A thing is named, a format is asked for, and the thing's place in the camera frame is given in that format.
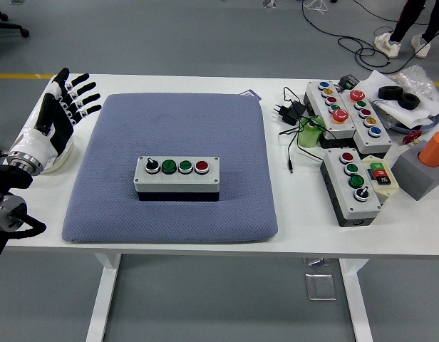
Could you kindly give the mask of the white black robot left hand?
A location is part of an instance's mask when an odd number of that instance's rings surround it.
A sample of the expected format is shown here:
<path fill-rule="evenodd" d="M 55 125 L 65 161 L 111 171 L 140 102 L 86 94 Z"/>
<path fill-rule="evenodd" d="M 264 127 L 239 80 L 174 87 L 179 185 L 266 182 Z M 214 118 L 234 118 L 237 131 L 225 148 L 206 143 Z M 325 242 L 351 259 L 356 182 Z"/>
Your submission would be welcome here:
<path fill-rule="evenodd" d="M 6 159 L 9 165 L 26 168 L 32 174 L 43 172 L 47 165 L 69 149 L 74 126 L 97 112 L 100 94 L 92 93 L 96 83 L 90 75 L 81 74 L 69 80 L 70 71 L 63 68 L 48 84 L 41 104 L 27 120 L 21 135 Z"/>

